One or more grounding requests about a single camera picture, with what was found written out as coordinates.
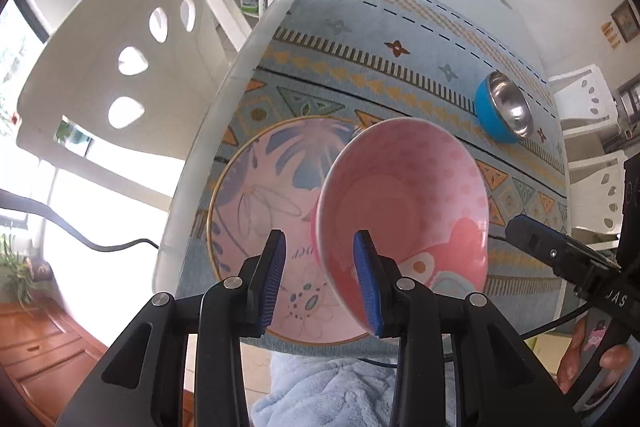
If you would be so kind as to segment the person's right hand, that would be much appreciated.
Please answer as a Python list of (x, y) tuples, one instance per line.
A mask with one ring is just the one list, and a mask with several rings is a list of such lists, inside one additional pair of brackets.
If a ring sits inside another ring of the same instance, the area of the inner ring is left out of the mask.
[(597, 407), (634, 361), (629, 333), (608, 314), (591, 310), (579, 319), (561, 359), (556, 382), (576, 412)]

